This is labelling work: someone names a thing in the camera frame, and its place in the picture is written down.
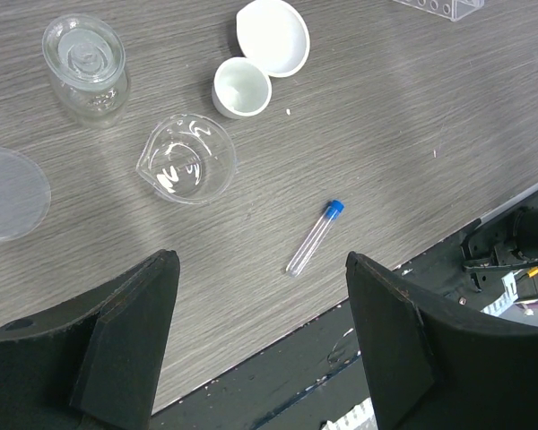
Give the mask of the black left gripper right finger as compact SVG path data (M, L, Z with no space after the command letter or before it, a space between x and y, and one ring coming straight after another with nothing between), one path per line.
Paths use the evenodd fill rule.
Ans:
M346 280L381 429L538 429L538 327L459 305L350 253Z

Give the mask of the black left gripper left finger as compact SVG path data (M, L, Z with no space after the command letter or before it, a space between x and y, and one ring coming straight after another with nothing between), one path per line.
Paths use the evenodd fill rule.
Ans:
M0 429L148 428L179 274L160 250L0 327Z

